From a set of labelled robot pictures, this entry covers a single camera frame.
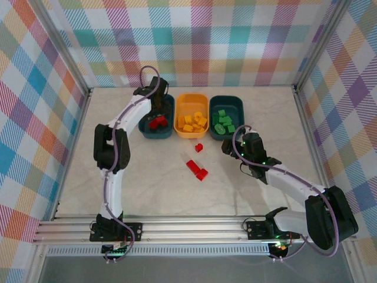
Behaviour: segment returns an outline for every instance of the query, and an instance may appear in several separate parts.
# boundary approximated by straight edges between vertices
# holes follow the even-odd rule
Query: yellow bowl
[[[203,117],[208,120],[203,132],[187,133],[178,128],[179,116],[191,115],[193,118],[195,112],[201,112]],[[208,98],[204,94],[185,93],[177,97],[176,110],[174,113],[174,129],[180,137],[184,139],[200,139],[204,137],[209,128],[209,122],[209,102]]]

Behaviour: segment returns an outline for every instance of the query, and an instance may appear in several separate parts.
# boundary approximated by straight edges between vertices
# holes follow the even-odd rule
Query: plastic tray
[[[232,119],[232,124],[238,128],[245,123],[242,100],[236,96],[214,96],[210,100],[210,134],[215,140],[231,139],[233,133],[218,134],[212,125],[212,115],[218,114],[219,110],[225,110],[226,115]]]
[[[178,117],[191,115],[194,116],[195,112],[201,112],[204,118],[208,119],[208,122],[201,133],[186,133],[182,129],[178,128]],[[209,125],[209,104],[208,98],[204,94],[200,93],[186,93],[181,94],[176,100],[176,114],[174,116],[174,129],[177,134],[184,139],[200,139],[207,133]]]
[[[171,136],[173,132],[173,118],[174,118],[174,97],[167,94],[164,100],[168,100],[171,104],[171,113],[165,115],[166,120],[168,121],[167,127],[161,128],[158,127],[155,130],[149,128],[149,123],[144,116],[139,122],[139,131],[147,139],[166,139]]]

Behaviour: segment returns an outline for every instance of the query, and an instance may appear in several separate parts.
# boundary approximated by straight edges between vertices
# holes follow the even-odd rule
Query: white tabletop
[[[133,88],[96,88],[65,181],[57,215],[97,214],[103,181],[93,159],[94,129],[111,121],[129,102]],[[180,87],[183,93],[238,96],[245,122],[263,139],[267,154],[289,169],[318,182],[300,118],[289,87]],[[303,210],[279,189],[239,170],[240,161],[221,152],[221,142],[207,133],[187,140],[176,132],[165,140],[149,140],[137,128],[128,137],[131,160],[123,177],[122,203],[129,215],[260,215],[280,206]],[[195,152],[200,141],[204,149]],[[189,156],[208,172],[201,182],[187,168]]]

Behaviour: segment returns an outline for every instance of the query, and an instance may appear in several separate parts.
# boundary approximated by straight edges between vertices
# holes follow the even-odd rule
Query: yellow cube
[[[183,116],[179,116],[178,117],[178,128],[183,129],[184,125],[185,125],[184,117]]]
[[[204,127],[206,125],[206,123],[207,123],[207,119],[202,117],[202,118],[200,118],[198,125]]]
[[[203,114],[201,112],[195,112],[194,114],[194,120],[196,121],[196,123],[198,123],[200,121],[200,118],[202,118]]]
[[[191,115],[184,116],[184,121],[186,124],[191,125],[193,123]]]
[[[194,127],[186,124],[186,125],[184,125],[183,130],[187,131],[189,133],[192,133],[193,130],[194,130]]]

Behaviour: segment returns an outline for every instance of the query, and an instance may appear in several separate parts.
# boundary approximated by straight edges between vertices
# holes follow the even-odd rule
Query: purple cable
[[[120,225],[122,225],[123,227],[125,227],[128,231],[130,231],[131,233],[131,236],[132,236],[132,241],[130,243],[130,246],[128,247],[128,249],[126,250],[126,252],[124,253],[124,255],[122,255],[121,257],[119,257],[117,260],[114,259],[114,263],[117,263],[117,261],[121,261],[122,259],[125,258],[125,256],[129,253],[129,251],[131,250],[131,248],[133,247],[134,245],[134,242],[135,242],[135,233],[134,231],[129,227],[127,226],[126,224],[124,224],[122,221],[120,221],[110,210],[110,208],[108,207],[108,203],[107,203],[107,181],[108,181],[108,174],[110,172],[112,172],[114,170],[114,168],[116,167],[117,163],[118,163],[118,159],[119,159],[119,153],[118,153],[118,147],[117,147],[117,140],[115,138],[115,131],[118,127],[118,125],[120,124],[120,120],[127,114],[127,112],[134,106],[136,106],[138,103],[142,102],[143,100],[149,98],[150,96],[152,96],[157,90],[158,90],[158,87],[160,86],[160,73],[157,71],[156,68],[154,68],[153,66],[149,66],[149,65],[146,65],[144,66],[143,68],[141,68],[140,70],[140,83],[141,85],[143,85],[143,82],[142,82],[142,74],[143,74],[143,69],[145,68],[150,68],[152,70],[154,70],[157,74],[157,84],[156,86],[154,87],[154,89],[148,93],[146,96],[144,96],[143,98],[137,100],[134,104],[130,104],[118,117],[117,121],[115,121],[115,125],[113,127],[113,131],[111,133],[111,137],[113,139],[113,143],[114,143],[114,163],[113,165],[111,166],[110,169],[108,169],[106,172],[105,172],[105,182],[104,182],[104,203],[105,203],[105,208],[107,210],[107,212],[110,214],[110,216],[116,221],[118,222]],[[107,257],[107,254],[108,252],[105,254],[105,259],[107,260],[107,262],[109,262],[110,260],[108,259]]]
[[[296,179],[297,181],[300,181],[301,183],[303,183],[305,186],[307,186],[310,189],[314,190],[323,199],[323,201],[325,202],[326,206],[329,209],[329,213],[330,213],[333,225],[334,225],[334,232],[335,232],[335,247],[334,247],[334,250],[331,253],[329,253],[329,254],[327,254],[325,252],[322,252],[316,246],[314,246],[313,244],[311,244],[307,240],[307,238],[305,238],[303,235],[301,235],[301,238],[304,240],[304,243],[302,244],[302,246],[295,253],[291,254],[289,257],[286,257],[285,259],[291,258],[293,255],[296,255],[299,251],[301,251],[301,249],[304,247],[305,244],[308,244],[311,248],[314,249],[315,252],[319,253],[320,255],[323,255],[323,256],[326,256],[326,257],[334,256],[334,254],[336,254],[336,252],[338,251],[338,247],[339,247],[339,229],[338,229],[338,223],[336,222],[334,210],[332,209],[329,201],[326,199],[326,197],[323,195],[323,193],[321,193],[316,187],[312,186],[309,182],[305,181],[304,179],[300,178],[299,176],[297,176],[297,175],[295,175],[295,174],[293,174],[293,173],[291,173],[289,171],[285,171],[285,170],[283,170],[281,168],[276,168],[276,167],[269,166],[269,165],[263,165],[263,164],[253,163],[253,162],[248,161],[244,157],[242,157],[241,154],[238,152],[238,150],[236,148],[236,135],[239,132],[239,130],[242,129],[242,128],[249,128],[250,130],[252,129],[252,127],[249,126],[249,125],[241,125],[241,126],[239,126],[237,128],[237,130],[233,134],[232,145],[233,145],[234,152],[238,155],[238,157],[243,162],[245,162],[246,164],[249,164],[249,165],[253,165],[253,166],[259,166],[259,167],[264,167],[264,168],[276,170],[276,171],[282,172],[284,174],[287,174],[288,176],[291,176],[292,178]]]

